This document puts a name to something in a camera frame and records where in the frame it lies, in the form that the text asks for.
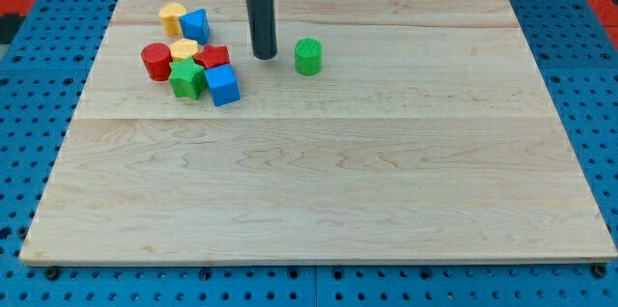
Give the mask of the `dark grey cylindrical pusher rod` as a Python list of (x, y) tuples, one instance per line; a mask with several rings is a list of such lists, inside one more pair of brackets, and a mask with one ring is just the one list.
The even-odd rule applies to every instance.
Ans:
[(269, 60), (277, 54), (274, 0), (245, 0), (253, 55)]

